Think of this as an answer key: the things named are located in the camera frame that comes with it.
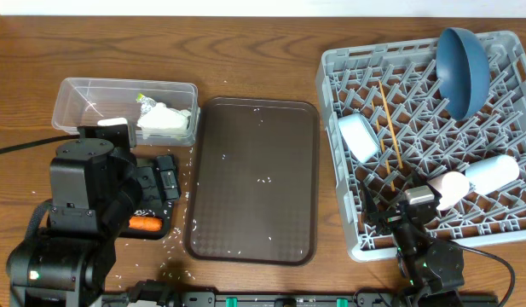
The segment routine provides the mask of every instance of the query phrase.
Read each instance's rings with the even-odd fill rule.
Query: white backdrop
[[[526,17],[526,0],[0,0],[0,14]]]

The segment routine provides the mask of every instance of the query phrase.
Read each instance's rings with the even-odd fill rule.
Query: carrot
[[[162,229],[162,221],[156,217],[131,217],[129,227],[146,231],[159,231]]]

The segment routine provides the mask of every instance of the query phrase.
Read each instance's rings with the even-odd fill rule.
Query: chopstick
[[[378,134],[379,132],[380,132],[380,123],[379,123],[379,119],[376,119],[376,133]],[[380,149],[382,150],[382,154],[383,154],[385,151],[384,140],[380,140]],[[388,172],[388,176],[389,176],[391,173],[390,162],[387,159],[385,160],[385,170]],[[391,192],[395,192],[395,191],[396,191],[396,186],[395,184],[393,184],[393,181],[391,181]]]
[[[382,88],[382,82],[379,80],[380,93],[382,94],[382,101],[384,102],[385,116],[388,119],[388,128],[391,132],[391,140],[393,141],[393,147],[396,150],[397,162],[399,162],[399,169],[402,170],[401,154],[399,153],[399,146],[397,146],[396,132],[393,131],[393,123],[391,122],[390,110],[388,109],[388,102],[385,100],[384,89]]]

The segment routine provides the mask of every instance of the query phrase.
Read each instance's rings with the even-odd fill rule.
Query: gray dish rack
[[[402,197],[409,179],[398,170],[385,121],[378,80],[382,81],[403,164],[427,178],[463,171],[469,163],[509,154],[520,165],[520,177],[489,195],[468,194],[454,208],[441,211],[427,225],[430,235],[466,246],[526,240],[526,54],[513,32],[479,33],[488,55],[490,93],[475,116],[455,121],[438,92],[436,38],[332,49],[321,57],[316,76],[323,123],[336,176],[338,209],[348,254],[355,261],[393,258],[390,236],[377,235],[361,220],[362,180],[377,203],[388,206]],[[337,120],[363,113],[386,150],[361,165],[340,135]],[[384,170],[389,159],[391,174]],[[391,193],[390,183],[396,185]]]

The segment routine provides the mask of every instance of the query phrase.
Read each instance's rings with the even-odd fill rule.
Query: white cup
[[[448,210],[469,193],[469,180],[464,174],[449,171],[439,177],[428,181],[437,192],[441,194],[437,210]]]
[[[465,176],[475,186],[475,192],[486,195],[518,178],[517,161],[506,154],[473,163],[465,170]]]
[[[348,148],[361,163],[367,162],[379,151],[379,140],[373,127],[360,113],[338,119],[338,128]]]

